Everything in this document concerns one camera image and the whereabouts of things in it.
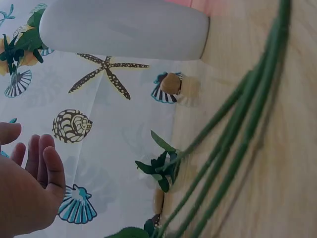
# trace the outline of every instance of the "light wood grain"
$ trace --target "light wood grain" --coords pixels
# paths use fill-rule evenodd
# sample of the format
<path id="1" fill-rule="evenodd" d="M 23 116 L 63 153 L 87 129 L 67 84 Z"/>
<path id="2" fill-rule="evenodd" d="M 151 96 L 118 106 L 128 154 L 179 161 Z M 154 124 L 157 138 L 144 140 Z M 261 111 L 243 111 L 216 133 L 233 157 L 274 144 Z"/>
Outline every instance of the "light wood grain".
<path id="1" fill-rule="evenodd" d="M 196 107 L 177 105 L 172 141 L 179 149 L 189 145 L 244 73 L 257 62 L 279 2 L 217 0 L 224 5 L 213 4 L 211 12 L 212 1 L 215 0 L 210 0 L 207 10 L 212 18 L 202 62 L 194 67 L 188 63 L 184 68 L 185 73 L 200 80 L 201 91 Z M 207 9 L 202 0 L 193 0 L 193 7 Z M 276 93 L 271 94 L 238 175 L 202 237 L 317 237 L 316 0 L 293 0 L 285 69 L 274 90 Z M 183 198 L 226 120 L 182 163 L 175 186 L 165 196 L 163 221 Z M 233 151 L 184 237 L 188 237 L 202 217 L 226 173 Z M 202 183 L 169 231 L 181 224 L 201 187 Z"/>

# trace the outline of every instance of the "finger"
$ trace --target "finger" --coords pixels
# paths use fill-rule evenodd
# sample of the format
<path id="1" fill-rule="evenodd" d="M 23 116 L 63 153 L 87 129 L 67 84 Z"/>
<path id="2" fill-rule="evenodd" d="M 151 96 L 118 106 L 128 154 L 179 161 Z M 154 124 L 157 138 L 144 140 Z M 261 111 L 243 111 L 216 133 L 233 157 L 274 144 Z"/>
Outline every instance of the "finger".
<path id="1" fill-rule="evenodd" d="M 15 141 L 21 133 L 21 124 L 0 122 L 0 141 L 5 145 Z"/>
<path id="2" fill-rule="evenodd" d="M 47 147 L 43 152 L 48 171 L 46 191 L 54 195 L 54 200 L 60 205 L 65 193 L 65 174 L 63 163 L 54 147 Z"/>
<path id="3" fill-rule="evenodd" d="M 18 166 L 21 166 L 25 154 L 25 145 L 23 143 L 17 143 L 10 156 Z"/>
<path id="4" fill-rule="evenodd" d="M 38 177 L 39 169 L 39 140 L 39 135 L 32 135 L 29 141 L 28 161 L 25 166 L 25 170 L 35 179 Z"/>
<path id="5" fill-rule="evenodd" d="M 54 139 L 50 135 L 42 135 L 39 140 L 39 169 L 37 179 L 43 188 L 46 188 L 48 185 L 48 171 L 43 158 L 43 152 L 49 146 L 55 147 Z"/>

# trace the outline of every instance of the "shower curtain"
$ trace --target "shower curtain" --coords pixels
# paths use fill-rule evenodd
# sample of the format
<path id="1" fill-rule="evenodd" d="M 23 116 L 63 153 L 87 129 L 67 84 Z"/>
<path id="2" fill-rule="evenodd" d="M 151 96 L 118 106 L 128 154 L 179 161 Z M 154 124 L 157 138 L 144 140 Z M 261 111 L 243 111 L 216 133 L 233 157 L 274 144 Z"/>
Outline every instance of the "shower curtain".
<path id="1" fill-rule="evenodd" d="M 0 53 L 3 34 L 8 40 L 19 37 L 29 29 L 32 13 L 50 2 L 0 2 Z M 141 182 L 134 161 L 148 163 L 151 158 L 144 155 L 161 153 L 151 130 L 170 141 L 176 95 L 159 85 L 182 63 L 54 49 L 40 54 L 43 63 L 26 54 L 13 76 L 0 61 L 0 121 L 22 124 L 18 140 L 2 146 L 1 153 L 10 155 L 32 134 L 52 135 L 67 188 L 54 223 L 21 237 L 102 238 L 124 227 L 142 228 L 155 215 L 156 186 Z"/>

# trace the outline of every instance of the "green stem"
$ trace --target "green stem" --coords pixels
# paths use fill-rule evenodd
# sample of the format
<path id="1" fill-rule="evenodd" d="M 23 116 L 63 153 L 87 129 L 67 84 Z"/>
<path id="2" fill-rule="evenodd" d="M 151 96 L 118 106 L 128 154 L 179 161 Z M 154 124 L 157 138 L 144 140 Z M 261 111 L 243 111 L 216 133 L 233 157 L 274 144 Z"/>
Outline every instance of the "green stem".
<path id="1" fill-rule="evenodd" d="M 211 166 L 212 162 L 214 161 L 214 159 L 216 158 L 217 154 L 220 152 L 221 150 L 221 146 L 224 142 L 224 139 L 226 138 L 229 129 L 232 126 L 233 123 L 233 118 L 231 117 L 227 126 L 225 127 L 220 139 L 218 140 L 217 144 L 215 145 L 212 153 L 209 155 L 208 160 L 205 162 L 204 166 L 201 168 L 201 170 L 199 171 L 199 173 L 197 174 L 197 176 L 195 177 L 194 181 L 192 182 L 192 184 L 190 185 L 188 191 L 186 192 L 184 198 L 180 201 L 180 203 L 178 204 L 178 206 L 176 207 L 176 209 L 173 211 L 173 213 L 169 216 L 169 218 L 166 220 L 166 222 L 164 223 L 164 225 L 160 228 L 159 230 L 159 234 L 158 234 L 158 238 L 162 237 L 162 235 L 164 234 L 164 232 L 166 231 L 168 225 L 170 224 L 170 222 L 176 217 L 176 215 L 178 214 L 178 212 L 183 208 L 183 206 L 185 205 L 185 203 L 188 201 L 189 197 L 192 195 L 193 191 L 195 190 L 195 188 L 197 187 L 198 183 L 200 182 L 200 180 L 203 178 L 203 176 L 206 174 L 207 170 L 209 169 L 209 167 Z"/>
<path id="2" fill-rule="evenodd" d="M 181 161 L 183 158 L 191 154 L 194 149 L 206 138 L 206 136 L 210 133 L 210 131 L 224 118 L 224 116 L 230 111 L 233 105 L 237 102 L 237 100 L 241 97 L 244 87 L 248 81 L 248 76 L 251 72 L 249 71 L 236 89 L 232 92 L 232 94 L 227 98 L 224 104 L 220 107 L 220 109 L 216 112 L 216 114 L 212 117 L 209 123 L 204 127 L 204 129 L 198 134 L 198 136 L 194 139 L 194 141 L 188 146 L 188 148 L 179 153 L 177 158 L 169 163 L 166 163 L 164 166 L 157 168 L 157 171 L 164 171 L 169 166 Z"/>
<path id="3" fill-rule="evenodd" d="M 215 197 L 209 204 L 206 212 L 204 213 L 201 221 L 198 223 L 194 229 L 191 238 L 197 238 L 203 231 L 204 227 L 207 224 L 209 218 L 213 215 L 214 211 L 218 207 L 222 198 L 226 194 L 230 184 L 232 183 L 235 174 L 237 173 L 242 159 L 248 149 L 250 140 L 252 139 L 256 128 L 258 126 L 259 120 L 261 118 L 271 85 L 276 70 L 277 62 L 281 54 L 281 48 L 286 45 L 287 36 L 288 36 L 288 27 L 289 27 L 289 18 L 291 12 L 291 2 L 290 0 L 281 0 L 280 5 L 280 18 L 278 19 L 275 26 L 277 28 L 277 33 L 273 37 L 272 47 L 269 51 L 267 57 L 267 67 L 264 70 L 263 80 L 260 84 L 259 95 L 256 98 L 254 109 L 251 113 L 249 123 L 245 129 L 243 140 L 235 154 L 235 157 L 228 169 L 228 172 L 220 185 Z"/>
<path id="4" fill-rule="evenodd" d="M 270 40 L 267 41 L 266 49 L 268 49 L 270 46 Z M 212 168 L 211 172 L 209 173 L 206 182 L 202 188 L 202 191 L 197 197 L 197 200 L 195 202 L 195 205 L 190 210 L 189 214 L 187 215 L 184 222 L 181 224 L 179 229 L 176 232 L 175 238 L 180 238 L 186 231 L 187 227 L 189 226 L 190 222 L 193 220 L 194 216 L 196 215 L 200 205 L 202 204 L 204 198 L 206 197 L 210 187 L 212 186 L 214 179 L 218 175 L 229 151 L 231 145 L 234 143 L 239 129 L 242 126 L 243 120 L 248 112 L 248 109 L 250 107 L 250 104 L 252 102 L 252 99 L 257 91 L 257 88 L 259 86 L 259 82 L 261 81 L 261 75 L 263 73 L 265 62 L 267 57 L 267 50 L 262 55 L 260 62 L 252 72 L 252 75 L 250 76 L 250 80 L 248 81 L 245 91 L 239 100 L 239 106 L 236 107 L 235 113 L 232 115 L 233 123 L 230 127 L 230 130 L 223 142 L 223 145 L 221 147 L 220 154 L 218 155 L 214 167 Z"/>

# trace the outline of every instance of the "brown round object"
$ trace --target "brown round object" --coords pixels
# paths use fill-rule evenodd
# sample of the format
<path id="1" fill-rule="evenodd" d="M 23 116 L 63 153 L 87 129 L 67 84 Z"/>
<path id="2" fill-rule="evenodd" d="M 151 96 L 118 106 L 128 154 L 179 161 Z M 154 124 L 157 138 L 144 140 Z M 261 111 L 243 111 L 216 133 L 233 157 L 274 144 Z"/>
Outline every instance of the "brown round object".
<path id="1" fill-rule="evenodd" d="M 155 190 L 154 198 L 153 198 L 153 212 L 155 214 L 161 214 L 163 201 L 164 201 L 164 192 L 162 191 L 162 189 L 157 188 Z"/>
<path id="2" fill-rule="evenodd" d="M 168 73 L 167 76 L 162 80 L 160 89 L 164 93 L 177 94 L 180 90 L 181 81 L 175 73 Z"/>

